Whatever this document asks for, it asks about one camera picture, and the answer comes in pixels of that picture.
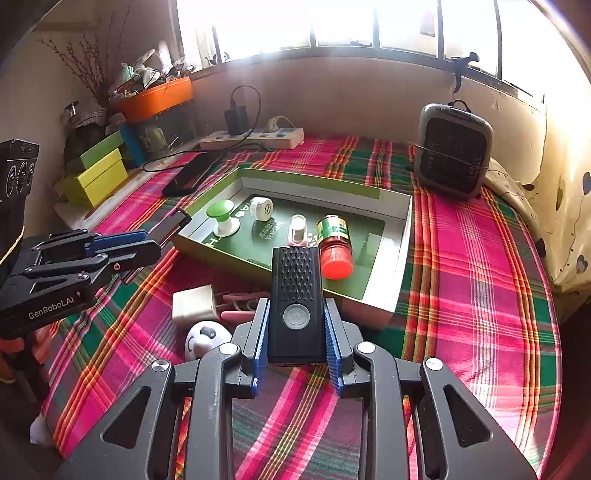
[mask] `white spool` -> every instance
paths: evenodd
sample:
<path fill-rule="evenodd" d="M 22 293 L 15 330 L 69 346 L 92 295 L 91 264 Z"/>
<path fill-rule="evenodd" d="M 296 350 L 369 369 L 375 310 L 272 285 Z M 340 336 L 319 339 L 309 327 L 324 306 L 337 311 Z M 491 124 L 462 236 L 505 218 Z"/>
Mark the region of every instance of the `white spool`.
<path fill-rule="evenodd" d="M 251 200 L 251 215 L 261 222 L 266 222 L 273 215 L 273 202 L 266 197 L 254 197 Z"/>

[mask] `black cable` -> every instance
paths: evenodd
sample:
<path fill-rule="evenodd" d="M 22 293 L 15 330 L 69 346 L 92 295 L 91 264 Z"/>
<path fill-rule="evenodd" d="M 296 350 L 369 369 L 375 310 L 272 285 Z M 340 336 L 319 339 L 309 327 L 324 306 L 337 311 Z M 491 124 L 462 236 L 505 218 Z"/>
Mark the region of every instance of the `black cable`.
<path fill-rule="evenodd" d="M 244 149 L 246 150 L 250 150 L 250 146 L 254 146 L 254 147 L 259 147 L 258 150 L 254 150 L 254 153 L 259 153 L 262 151 L 266 151 L 266 152 L 270 152 L 271 150 L 267 147 L 265 147 L 264 145 L 260 144 L 260 143 L 249 143 L 248 145 L 244 145 Z M 191 160 L 189 160 L 188 163 L 183 163 L 182 165 L 173 165 L 171 167 L 164 167 L 164 168 L 159 168 L 158 170 L 148 170 L 146 168 L 146 165 L 158 161 L 158 160 L 164 160 L 165 158 L 170 158 L 170 157 L 174 157 L 176 155 L 182 155 L 184 153 L 196 153 L 196 154 L 200 154 L 200 153 L 207 153 L 207 152 L 219 152 L 220 150 L 181 150 L 180 152 L 176 152 L 176 153 L 171 153 L 170 155 L 165 155 L 163 157 L 160 158 L 155 158 L 153 160 L 147 161 L 146 163 L 144 163 L 142 165 L 142 170 L 149 172 L 149 173 L 153 173 L 153 172 L 158 172 L 158 171 L 168 171 L 168 170 L 176 170 L 178 168 L 185 168 L 189 163 L 191 163 L 193 160 L 195 160 L 195 157 L 193 157 Z"/>
<path fill-rule="evenodd" d="M 218 156 L 218 157 L 215 159 L 215 161 L 213 162 L 213 164 L 212 164 L 212 166 L 213 166 L 213 165 L 216 165 L 216 164 L 217 164 L 217 162 L 218 162 L 218 161 L 219 161 L 219 160 L 220 160 L 220 159 L 221 159 L 221 158 L 222 158 L 222 157 L 223 157 L 223 156 L 224 156 L 226 153 L 228 153 L 228 152 L 231 152 L 232 150 L 236 149 L 236 148 L 237 148 L 239 145 L 241 145 L 241 144 L 242 144 L 242 143 L 243 143 L 243 142 L 244 142 L 244 141 L 245 141 L 245 140 L 246 140 L 248 137 L 250 137 L 250 136 L 252 135 L 252 133 L 254 132 L 254 130 L 255 130 L 255 128 L 256 128 L 256 124 L 257 124 L 257 123 L 258 123 L 258 121 L 259 121 L 259 117 L 261 116 L 261 93 L 260 93 L 260 92 L 259 92 L 259 91 L 258 91 L 256 88 L 254 88 L 254 87 L 253 87 L 253 86 L 251 86 L 251 85 L 239 85 L 239 86 L 237 86 L 236 88 L 234 88 L 234 90 L 233 90 L 233 91 L 232 91 L 232 93 L 230 94 L 230 101 L 233 101 L 233 99 L 234 99 L 234 92 L 236 92 L 236 90 L 238 90 L 239 88 L 243 88 L 243 87 L 244 87 L 244 88 L 251 88 L 251 89 L 253 89 L 253 90 L 256 92 L 256 95 L 258 96 L 258 111 L 256 112 L 256 118 L 255 118 L 255 121 L 254 121 L 254 123 L 252 124 L 252 127 L 251 127 L 250 131 L 249 131 L 249 132 L 248 132 L 248 133 L 247 133 L 247 134 L 246 134 L 246 135 L 245 135 L 245 136 L 244 136 L 244 137 L 243 137 L 243 138 L 242 138 L 240 141 L 238 141 L 238 142 L 237 142 L 235 145 L 232 145 L 231 147 L 228 147 L 228 148 L 224 148 L 224 149 L 222 149 L 222 150 L 184 150 L 184 151 L 180 151 L 180 152 L 172 153 L 172 154 L 169 154 L 169 155 L 165 155 L 165 156 L 163 156 L 163 157 L 159 157 L 159 158 L 155 158 L 155 159 L 153 159 L 153 160 L 147 161 L 146 163 L 144 163 L 144 164 L 142 165 L 142 170 L 143 170 L 143 171 L 146 171 L 146 172 L 149 172 L 149 173 L 158 172 L 158 171 L 176 170 L 177 168 L 183 168 L 183 167 L 186 167 L 186 166 L 188 165 L 188 163 L 185 163 L 185 164 L 183 164 L 183 165 L 175 165 L 175 166 L 172 166 L 172 167 L 161 168 L 161 169 L 159 169 L 159 170 L 148 170 L 148 169 L 146 169 L 146 165 L 148 165 L 148 164 L 150 164 L 150 163 L 153 163 L 153 162 L 155 162 L 155 161 L 158 161 L 158 160 L 164 160 L 165 158 L 174 157 L 175 155 L 180 155 L 180 154 L 183 154 L 183 153 L 197 153 L 197 154 L 199 154 L 199 153 L 204 153 L 204 152 L 214 152 L 214 151 L 218 151 L 218 152 L 220 152 L 220 154 L 219 154 L 219 156 Z M 260 150 L 259 150 L 259 151 L 262 151 L 262 150 L 267 150 L 267 151 L 269 151 L 269 149 L 268 149 L 267 147 L 265 147 L 265 146 L 263 146 L 263 145 L 261 145 L 261 144 L 258 144 L 258 143 L 252 143 L 252 144 L 250 144 L 250 145 L 256 145 L 256 146 L 260 147 Z"/>
<path fill-rule="evenodd" d="M 451 106 L 451 107 L 453 107 L 453 106 L 455 105 L 455 103 L 456 103 L 456 102 L 461 102 L 461 103 L 463 103 L 463 104 L 464 104 L 464 106 L 466 107 L 466 112 L 468 112 L 468 113 L 472 113 L 472 110 L 470 110 L 470 107 L 468 107 L 468 104 L 467 104 L 467 103 L 466 103 L 464 100 L 462 100 L 462 99 L 460 99 L 460 98 L 456 98 L 455 100 L 452 100 L 451 102 L 449 102 L 449 103 L 448 103 L 448 105 L 449 105 L 449 106 Z"/>

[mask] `black speaker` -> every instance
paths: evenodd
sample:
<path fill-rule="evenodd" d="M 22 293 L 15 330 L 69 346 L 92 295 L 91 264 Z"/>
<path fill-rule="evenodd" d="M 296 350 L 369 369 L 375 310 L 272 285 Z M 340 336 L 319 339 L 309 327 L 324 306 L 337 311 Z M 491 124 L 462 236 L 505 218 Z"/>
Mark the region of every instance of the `black speaker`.
<path fill-rule="evenodd" d="M 325 363 L 326 327 L 318 248 L 274 248 L 272 277 L 269 363 Z"/>
<path fill-rule="evenodd" d="M 39 145 L 23 140 L 0 143 L 0 284 L 18 256 L 25 199 L 31 191 Z"/>

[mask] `green box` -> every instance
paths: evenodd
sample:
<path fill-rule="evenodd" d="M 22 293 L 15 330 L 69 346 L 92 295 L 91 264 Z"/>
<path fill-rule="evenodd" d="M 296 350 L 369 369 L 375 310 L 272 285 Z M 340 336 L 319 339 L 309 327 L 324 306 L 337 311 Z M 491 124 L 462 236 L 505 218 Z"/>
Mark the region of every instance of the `green box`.
<path fill-rule="evenodd" d="M 72 160 L 66 163 L 66 173 L 72 175 L 88 170 L 96 162 L 105 158 L 122 144 L 123 137 L 119 130 L 117 130 L 114 134 L 98 142 L 94 147 L 86 150 L 80 157 L 72 158 Z"/>

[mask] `orange basket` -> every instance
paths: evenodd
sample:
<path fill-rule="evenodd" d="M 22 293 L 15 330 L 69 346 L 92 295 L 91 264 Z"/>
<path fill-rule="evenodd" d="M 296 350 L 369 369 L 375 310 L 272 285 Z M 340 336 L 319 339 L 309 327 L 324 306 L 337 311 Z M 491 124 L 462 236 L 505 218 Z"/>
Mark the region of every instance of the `orange basket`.
<path fill-rule="evenodd" d="M 191 79 L 184 77 L 116 102 L 112 107 L 124 114 L 130 124 L 136 124 L 192 98 Z"/>

